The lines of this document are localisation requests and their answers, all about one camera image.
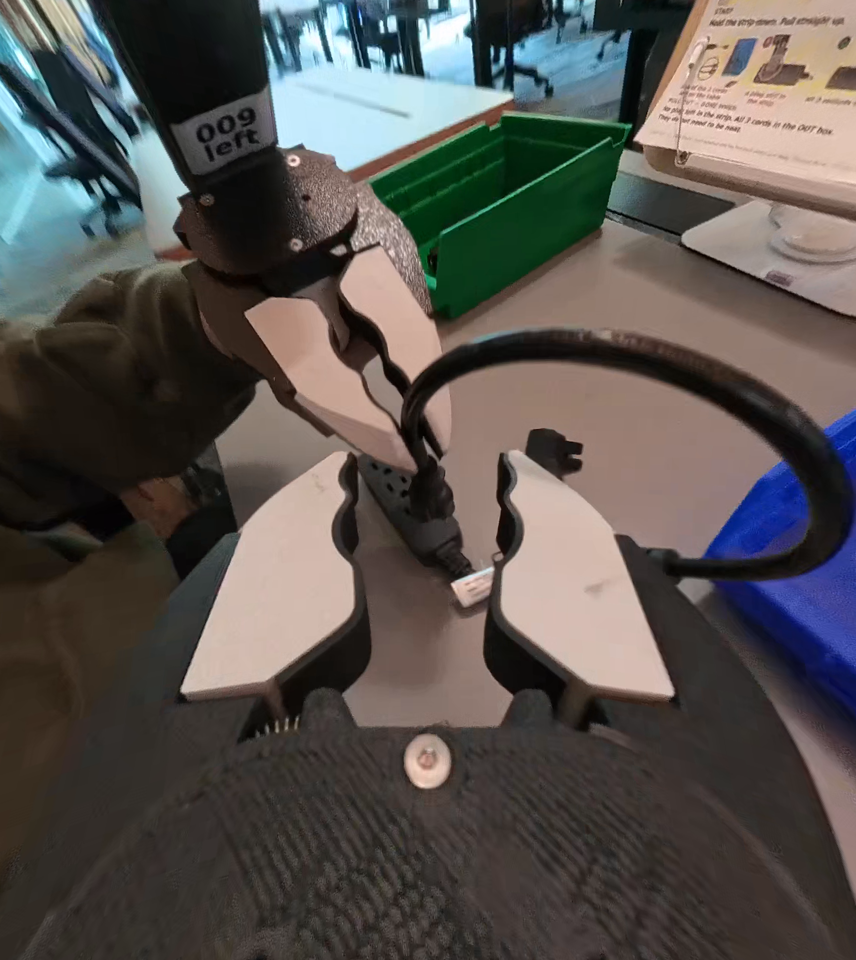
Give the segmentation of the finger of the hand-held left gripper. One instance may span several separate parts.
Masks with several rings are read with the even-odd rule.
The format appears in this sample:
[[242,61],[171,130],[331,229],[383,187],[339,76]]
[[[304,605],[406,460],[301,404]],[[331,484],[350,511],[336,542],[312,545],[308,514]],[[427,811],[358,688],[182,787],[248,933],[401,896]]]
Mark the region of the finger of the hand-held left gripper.
[[[349,332],[339,306],[338,282],[318,281],[300,296],[268,298],[248,309],[245,317],[293,387],[298,409],[320,422],[328,434],[359,450],[341,436],[345,427],[338,424],[338,416],[348,412],[355,392],[365,385],[362,375],[346,363],[339,348],[342,340],[362,346],[368,342]],[[367,397],[371,396],[365,389],[362,402]],[[401,471],[416,469],[411,455],[369,456]]]
[[[356,253],[338,282],[338,297],[362,338],[375,348],[388,381],[404,397],[442,349],[434,321],[402,279],[382,246]],[[341,436],[374,458],[409,458],[400,426],[364,387],[355,392],[348,412],[338,416]]]

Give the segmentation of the green plastic bin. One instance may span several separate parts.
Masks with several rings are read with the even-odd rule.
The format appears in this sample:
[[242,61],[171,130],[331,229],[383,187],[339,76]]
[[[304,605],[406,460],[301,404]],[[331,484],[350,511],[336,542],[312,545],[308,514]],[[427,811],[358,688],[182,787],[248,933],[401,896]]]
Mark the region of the green plastic bin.
[[505,112],[372,177],[417,246],[434,315],[460,317],[596,232],[629,134]]

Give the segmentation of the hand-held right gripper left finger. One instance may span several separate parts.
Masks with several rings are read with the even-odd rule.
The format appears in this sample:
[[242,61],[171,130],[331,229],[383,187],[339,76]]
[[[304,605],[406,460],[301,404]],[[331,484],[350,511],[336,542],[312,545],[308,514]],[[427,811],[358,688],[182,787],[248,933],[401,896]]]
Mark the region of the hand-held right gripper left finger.
[[182,680],[188,702],[256,697],[300,714],[315,690],[343,693],[371,656],[356,517],[359,465],[338,452],[284,486],[243,525]]

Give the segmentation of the wood-edged desk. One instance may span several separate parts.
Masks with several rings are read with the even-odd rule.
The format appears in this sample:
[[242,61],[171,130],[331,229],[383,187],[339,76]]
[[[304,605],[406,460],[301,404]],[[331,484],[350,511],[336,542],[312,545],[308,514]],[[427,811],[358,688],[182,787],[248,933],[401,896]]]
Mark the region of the wood-edged desk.
[[280,144],[327,155],[356,181],[514,110],[510,92],[319,67],[270,84]]

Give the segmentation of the person's left forearm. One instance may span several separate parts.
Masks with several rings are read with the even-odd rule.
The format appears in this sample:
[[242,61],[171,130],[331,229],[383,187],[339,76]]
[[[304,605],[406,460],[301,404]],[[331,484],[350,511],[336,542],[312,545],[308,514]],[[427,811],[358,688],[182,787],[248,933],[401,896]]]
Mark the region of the person's left forearm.
[[95,277],[49,323],[0,320],[0,524],[41,529],[181,474],[259,379],[170,263]]

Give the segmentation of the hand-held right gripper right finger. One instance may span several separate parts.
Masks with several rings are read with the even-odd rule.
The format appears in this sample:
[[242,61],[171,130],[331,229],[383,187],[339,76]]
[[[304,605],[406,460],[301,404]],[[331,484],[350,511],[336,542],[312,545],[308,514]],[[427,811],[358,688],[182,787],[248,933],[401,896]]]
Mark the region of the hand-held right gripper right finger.
[[504,690],[544,692],[564,721],[592,702],[664,705],[675,685],[613,528],[520,450],[498,464],[501,509],[483,659]]

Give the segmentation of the black power strip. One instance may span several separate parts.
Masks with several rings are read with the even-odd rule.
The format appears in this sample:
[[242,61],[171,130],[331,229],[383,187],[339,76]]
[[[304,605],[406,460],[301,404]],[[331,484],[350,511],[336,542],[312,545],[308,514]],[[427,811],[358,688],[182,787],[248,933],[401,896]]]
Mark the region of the black power strip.
[[[583,444],[548,428],[530,431],[525,454],[560,481],[583,467]],[[454,515],[444,519],[419,519],[414,513],[412,476],[368,455],[359,460],[362,479],[386,519],[410,553],[423,566],[443,573],[463,611],[486,602],[494,568],[477,570],[463,550],[464,539]]]

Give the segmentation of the brown wooden panel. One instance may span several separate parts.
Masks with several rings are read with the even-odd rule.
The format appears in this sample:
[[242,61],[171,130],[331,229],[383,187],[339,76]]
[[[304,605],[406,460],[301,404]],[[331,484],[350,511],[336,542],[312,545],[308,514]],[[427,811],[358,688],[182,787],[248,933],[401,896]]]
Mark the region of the brown wooden panel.
[[119,492],[118,498],[135,522],[146,524],[163,542],[198,509],[196,500],[178,476],[142,482]]

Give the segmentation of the person's olive clothed body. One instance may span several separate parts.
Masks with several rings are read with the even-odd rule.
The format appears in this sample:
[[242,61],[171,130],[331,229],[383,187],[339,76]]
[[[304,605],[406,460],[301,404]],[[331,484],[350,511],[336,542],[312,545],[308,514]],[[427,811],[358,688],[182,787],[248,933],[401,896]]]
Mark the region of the person's olive clothed body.
[[178,583],[144,523],[99,546],[0,525],[0,888],[75,727]]

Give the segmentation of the white stand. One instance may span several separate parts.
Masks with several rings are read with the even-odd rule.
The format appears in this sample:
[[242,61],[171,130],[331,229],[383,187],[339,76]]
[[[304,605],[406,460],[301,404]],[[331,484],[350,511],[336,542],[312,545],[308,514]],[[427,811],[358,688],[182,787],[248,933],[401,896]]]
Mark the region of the white stand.
[[856,222],[753,200],[686,230],[681,245],[856,319]]

